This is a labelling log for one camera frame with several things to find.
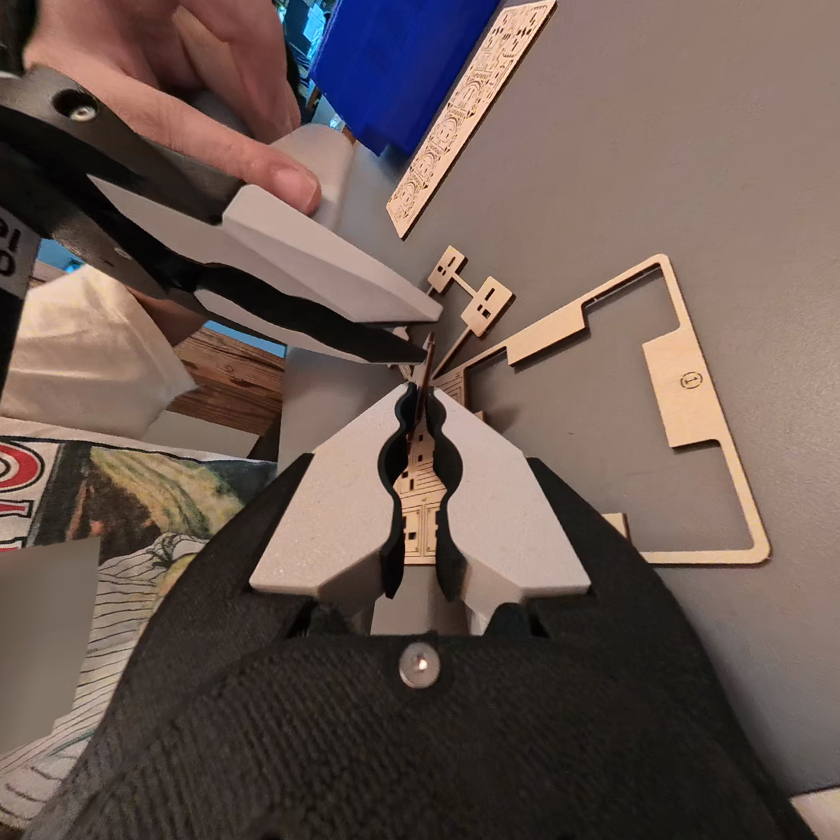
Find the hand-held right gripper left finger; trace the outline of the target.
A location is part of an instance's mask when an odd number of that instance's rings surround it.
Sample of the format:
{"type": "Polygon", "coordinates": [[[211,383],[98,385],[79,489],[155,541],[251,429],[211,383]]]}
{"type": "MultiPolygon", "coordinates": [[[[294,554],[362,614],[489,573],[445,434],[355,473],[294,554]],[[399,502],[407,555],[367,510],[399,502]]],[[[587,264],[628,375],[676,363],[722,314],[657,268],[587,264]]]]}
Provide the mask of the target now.
{"type": "Polygon", "coordinates": [[[417,386],[397,386],[311,453],[250,586],[305,595],[346,616],[392,599],[404,574],[406,436],[417,386]]]}

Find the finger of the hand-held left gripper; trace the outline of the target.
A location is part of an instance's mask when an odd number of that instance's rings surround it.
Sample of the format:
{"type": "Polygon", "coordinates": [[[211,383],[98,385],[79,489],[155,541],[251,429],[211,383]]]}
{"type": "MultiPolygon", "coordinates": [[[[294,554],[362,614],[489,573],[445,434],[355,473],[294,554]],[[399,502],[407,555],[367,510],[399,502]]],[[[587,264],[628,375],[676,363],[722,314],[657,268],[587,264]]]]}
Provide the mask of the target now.
{"type": "Polygon", "coordinates": [[[363,364],[420,364],[426,352],[385,329],[352,322],[306,298],[294,297],[236,268],[204,268],[195,296],[213,315],[294,348],[363,364]]]}
{"type": "Polygon", "coordinates": [[[333,231],[255,185],[242,187],[211,225],[94,175],[123,216],[175,253],[231,266],[280,292],[358,323],[436,322],[442,306],[333,231]]]}

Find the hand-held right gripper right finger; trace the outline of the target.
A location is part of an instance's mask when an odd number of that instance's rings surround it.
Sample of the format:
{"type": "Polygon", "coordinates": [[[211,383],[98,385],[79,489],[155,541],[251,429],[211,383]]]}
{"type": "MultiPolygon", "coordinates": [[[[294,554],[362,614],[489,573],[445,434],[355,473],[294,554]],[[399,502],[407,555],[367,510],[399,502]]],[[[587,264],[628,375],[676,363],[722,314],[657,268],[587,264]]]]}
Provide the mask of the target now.
{"type": "Polygon", "coordinates": [[[440,389],[429,393],[443,594],[464,603],[470,635],[499,605],[582,595],[591,580],[522,451],[440,389]]]}

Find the cross-shaped wooden piece diamond print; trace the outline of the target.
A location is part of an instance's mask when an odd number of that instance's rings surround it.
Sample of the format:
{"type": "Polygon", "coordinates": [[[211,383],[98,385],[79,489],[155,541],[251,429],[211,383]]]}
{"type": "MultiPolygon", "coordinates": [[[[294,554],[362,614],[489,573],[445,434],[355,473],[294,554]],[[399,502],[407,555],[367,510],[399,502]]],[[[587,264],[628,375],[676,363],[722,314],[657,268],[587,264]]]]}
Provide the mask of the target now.
{"type": "Polygon", "coordinates": [[[416,405],[415,405],[415,414],[413,420],[413,429],[411,434],[408,436],[408,440],[410,442],[413,441],[414,434],[417,430],[417,426],[420,424],[421,420],[424,416],[425,411],[425,404],[427,400],[427,393],[429,388],[429,382],[431,380],[433,362],[434,362],[434,353],[436,349],[436,341],[435,341],[435,333],[430,332],[427,336],[427,340],[424,344],[424,348],[426,351],[425,362],[423,363],[423,368],[419,375],[419,379],[417,381],[417,392],[416,392],[416,405]]]}

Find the wooden four-square frame piece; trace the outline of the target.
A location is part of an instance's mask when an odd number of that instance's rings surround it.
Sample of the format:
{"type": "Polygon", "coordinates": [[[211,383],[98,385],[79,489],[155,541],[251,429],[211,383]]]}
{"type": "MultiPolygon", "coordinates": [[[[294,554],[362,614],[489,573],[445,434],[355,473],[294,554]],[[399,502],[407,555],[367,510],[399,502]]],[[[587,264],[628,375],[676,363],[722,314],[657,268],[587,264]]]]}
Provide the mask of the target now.
{"type": "Polygon", "coordinates": [[[436,382],[438,386],[443,386],[445,382],[466,378],[466,364],[450,370],[449,362],[454,359],[455,353],[469,337],[478,339],[484,337],[515,299],[513,292],[492,276],[489,276],[478,289],[473,288],[460,275],[466,262],[467,257],[450,245],[427,278],[426,295],[430,298],[434,295],[443,295],[453,284],[459,286],[469,298],[460,315],[465,329],[433,372],[432,382],[436,382]]]}

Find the wooden puzzle sheet square cutout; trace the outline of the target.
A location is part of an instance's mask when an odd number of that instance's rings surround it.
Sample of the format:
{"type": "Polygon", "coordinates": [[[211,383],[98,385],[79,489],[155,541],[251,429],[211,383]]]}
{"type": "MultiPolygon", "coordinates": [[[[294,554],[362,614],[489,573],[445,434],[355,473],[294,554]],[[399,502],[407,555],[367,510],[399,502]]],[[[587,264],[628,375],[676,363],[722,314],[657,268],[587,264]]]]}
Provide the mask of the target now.
{"type": "Polygon", "coordinates": [[[770,558],[771,546],[763,520],[718,399],[676,273],[666,255],[648,258],[447,371],[453,355],[466,338],[470,334],[481,336],[497,320],[496,315],[484,315],[487,303],[491,302],[493,279],[489,278],[481,289],[474,290],[458,273],[465,262],[466,258],[456,249],[448,248],[429,277],[433,291],[444,291],[447,285],[455,280],[473,294],[474,300],[461,317],[466,324],[464,332],[438,363],[430,379],[432,385],[441,387],[462,406],[466,405],[466,377],[470,369],[499,354],[505,355],[505,361],[511,368],[536,360],[588,329],[588,308],[624,291],[651,274],[660,273],[677,318],[677,328],[643,343],[642,350],[667,444],[672,449],[704,444],[715,444],[720,448],[752,543],[746,549],[652,551],[643,552],[642,555],[648,563],[656,566],[758,566],[770,558]]]}

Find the person's left forearm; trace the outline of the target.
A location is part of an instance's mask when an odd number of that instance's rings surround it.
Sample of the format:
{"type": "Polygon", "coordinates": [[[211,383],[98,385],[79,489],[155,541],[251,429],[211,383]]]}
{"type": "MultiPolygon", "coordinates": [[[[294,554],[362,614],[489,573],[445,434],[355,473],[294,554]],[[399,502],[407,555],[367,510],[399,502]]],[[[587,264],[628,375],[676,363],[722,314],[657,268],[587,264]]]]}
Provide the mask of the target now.
{"type": "Polygon", "coordinates": [[[175,301],[153,298],[131,288],[129,292],[171,347],[192,337],[208,320],[206,315],[199,314],[175,301]]]}

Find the grey desk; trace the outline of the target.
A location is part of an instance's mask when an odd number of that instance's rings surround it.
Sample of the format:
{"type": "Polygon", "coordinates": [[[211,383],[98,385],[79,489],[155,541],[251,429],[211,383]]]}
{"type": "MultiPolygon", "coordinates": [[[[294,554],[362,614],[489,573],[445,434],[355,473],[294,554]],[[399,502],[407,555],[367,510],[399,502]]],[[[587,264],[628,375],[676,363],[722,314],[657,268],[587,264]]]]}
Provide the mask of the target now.
{"type": "MultiPolygon", "coordinates": [[[[401,241],[407,160],[357,147],[339,231],[421,287],[452,245],[514,293],[454,364],[670,258],[772,553],[656,571],[779,783],[838,784],[838,2],[559,2],[401,241]]],[[[586,314],[478,365],[470,404],[640,551],[748,548],[720,450],[667,445],[643,353],[678,326],[662,276],[586,314]]]]}

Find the person's left hand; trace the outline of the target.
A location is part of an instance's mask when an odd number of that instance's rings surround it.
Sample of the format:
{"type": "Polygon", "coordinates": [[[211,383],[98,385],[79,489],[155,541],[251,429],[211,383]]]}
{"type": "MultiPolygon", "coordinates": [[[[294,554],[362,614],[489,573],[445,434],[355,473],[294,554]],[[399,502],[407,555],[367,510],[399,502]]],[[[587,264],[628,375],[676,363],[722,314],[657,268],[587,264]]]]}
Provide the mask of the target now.
{"type": "Polygon", "coordinates": [[[273,147],[301,125],[268,1],[37,2],[24,64],[80,83],[131,129],[299,212],[318,179],[273,147]]]}

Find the thick wooden beam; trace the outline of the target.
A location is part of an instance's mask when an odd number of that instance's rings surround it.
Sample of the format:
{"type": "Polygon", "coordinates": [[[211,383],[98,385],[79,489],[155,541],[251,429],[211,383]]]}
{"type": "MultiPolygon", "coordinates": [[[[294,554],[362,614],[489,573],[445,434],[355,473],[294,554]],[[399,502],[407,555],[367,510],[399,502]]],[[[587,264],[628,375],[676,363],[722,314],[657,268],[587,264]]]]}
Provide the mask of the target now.
{"type": "Polygon", "coordinates": [[[196,388],[174,399],[170,412],[257,436],[279,421],[283,358],[207,328],[175,354],[196,388]]]}

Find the blue plastic bin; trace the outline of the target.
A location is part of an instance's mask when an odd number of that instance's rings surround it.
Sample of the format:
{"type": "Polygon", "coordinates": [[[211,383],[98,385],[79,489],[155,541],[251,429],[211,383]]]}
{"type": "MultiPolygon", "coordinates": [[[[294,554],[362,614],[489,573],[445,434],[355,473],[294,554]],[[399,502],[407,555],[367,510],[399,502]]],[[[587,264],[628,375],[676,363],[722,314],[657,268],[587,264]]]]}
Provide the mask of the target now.
{"type": "Polygon", "coordinates": [[[340,1],[310,75],[355,139],[412,153],[498,1],[340,1]]]}

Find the wooden puzzle sheet arch parts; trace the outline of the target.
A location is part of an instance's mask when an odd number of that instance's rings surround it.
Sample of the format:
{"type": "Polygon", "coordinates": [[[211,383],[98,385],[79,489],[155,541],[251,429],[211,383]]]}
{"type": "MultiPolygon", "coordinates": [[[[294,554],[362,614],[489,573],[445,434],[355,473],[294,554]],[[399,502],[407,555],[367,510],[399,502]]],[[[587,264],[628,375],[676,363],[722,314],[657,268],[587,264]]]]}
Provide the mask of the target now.
{"type": "Polygon", "coordinates": [[[557,7],[555,1],[504,7],[441,109],[386,204],[405,239],[557,7]]]}

